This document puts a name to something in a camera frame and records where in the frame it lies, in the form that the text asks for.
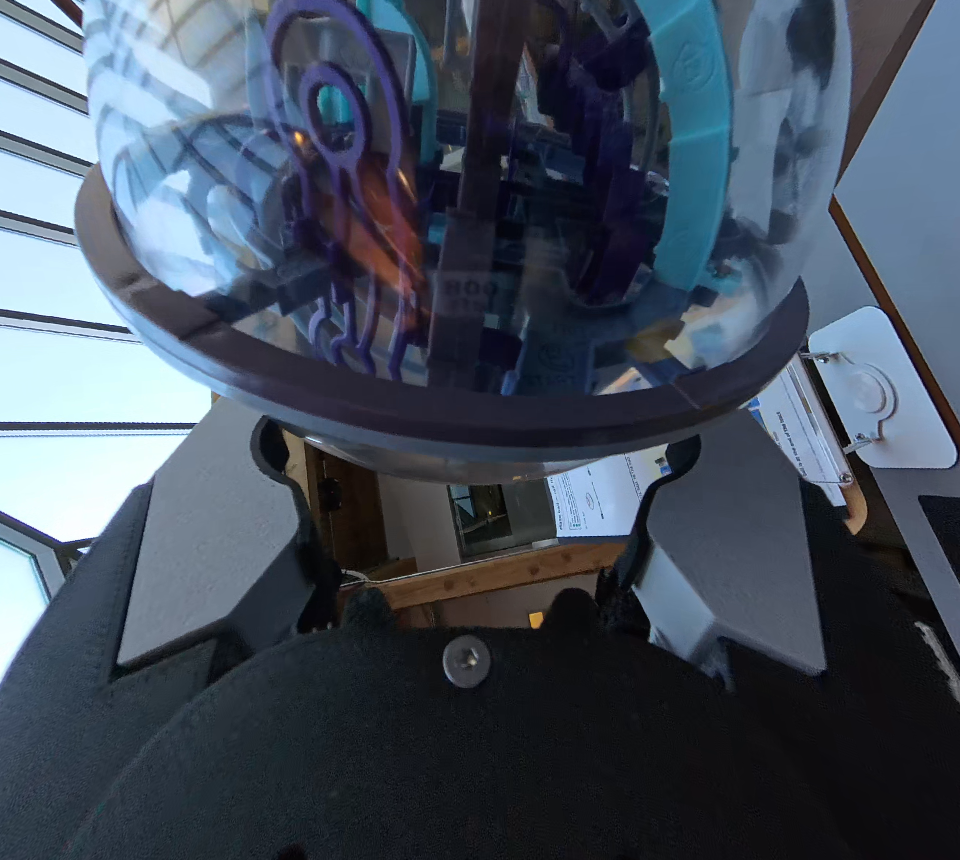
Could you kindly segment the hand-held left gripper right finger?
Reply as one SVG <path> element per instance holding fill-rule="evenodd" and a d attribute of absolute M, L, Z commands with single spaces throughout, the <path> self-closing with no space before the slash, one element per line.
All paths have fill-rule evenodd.
<path fill-rule="evenodd" d="M 797 470 L 759 425 L 712 425 L 678 479 L 661 478 L 642 526 L 637 576 L 601 574 L 603 625 L 646 635 L 702 669 L 731 642 L 798 670 L 827 667 Z"/>

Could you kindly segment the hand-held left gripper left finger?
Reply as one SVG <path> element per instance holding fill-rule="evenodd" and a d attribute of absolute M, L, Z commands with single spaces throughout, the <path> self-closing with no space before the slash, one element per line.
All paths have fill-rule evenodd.
<path fill-rule="evenodd" d="M 265 416 L 207 416 L 151 482 L 116 663 L 138 669 L 226 637 L 242 654 L 335 617 L 323 550 L 290 451 Z"/>

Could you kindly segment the clear plastic maze ball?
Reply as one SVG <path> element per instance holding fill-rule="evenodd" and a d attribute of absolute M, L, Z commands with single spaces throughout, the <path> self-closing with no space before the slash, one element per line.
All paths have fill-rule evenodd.
<path fill-rule="evenodd" d="M 99 287 L 346 458 L 577 467 L 806 342 L 847 0 L 84 1 Z"/>

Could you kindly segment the printed picture instruction sheet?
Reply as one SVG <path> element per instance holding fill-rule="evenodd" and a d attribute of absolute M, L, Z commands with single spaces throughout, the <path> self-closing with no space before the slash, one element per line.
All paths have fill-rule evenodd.
<path fill-rule="evenodd" d="M 805 365 L 795 355 L 745 408 L 804 481 L 832 506 L 847 507 L 854 476 Z"/>

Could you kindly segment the printed text task sheet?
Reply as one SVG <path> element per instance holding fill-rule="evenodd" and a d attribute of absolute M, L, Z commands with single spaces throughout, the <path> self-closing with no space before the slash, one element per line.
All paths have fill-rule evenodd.
<path fill-rule="evenodd" d="M 546 479 L 561 541 L 630 535 L 642 499 L 671 472 L 664 446 L 616 455 Z"/>

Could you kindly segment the glass partition window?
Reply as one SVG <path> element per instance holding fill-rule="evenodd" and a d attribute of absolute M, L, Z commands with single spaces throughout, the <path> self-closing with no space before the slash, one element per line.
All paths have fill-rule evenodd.
<path fill-rule="evenodd" d="M 544 480 L 447 485 L 463 561 L 512 554 L 557 542 L 554 507 Z"/>

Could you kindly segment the wooden beam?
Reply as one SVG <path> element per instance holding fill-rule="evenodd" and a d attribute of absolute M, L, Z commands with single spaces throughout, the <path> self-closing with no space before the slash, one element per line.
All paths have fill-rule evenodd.
<path fill-rule="evenodd" d="M 624 542 L 577 543 L 546 547 L 450 566 L 386 581 L 370 582 L 390 607 L 405 610 L 454 599 L 514 590 L 535 584 L 593 575 L 614 565 Z"/>

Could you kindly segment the large glazed window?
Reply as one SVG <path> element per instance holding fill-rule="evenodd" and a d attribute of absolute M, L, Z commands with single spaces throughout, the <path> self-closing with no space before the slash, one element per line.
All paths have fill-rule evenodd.
<path fill-rule="evenodd" d="M 77 244 L 97 158 L 82 31 L 2 0 L 2 513 L 70 563 L 210 410 L 123 326 Z"/>

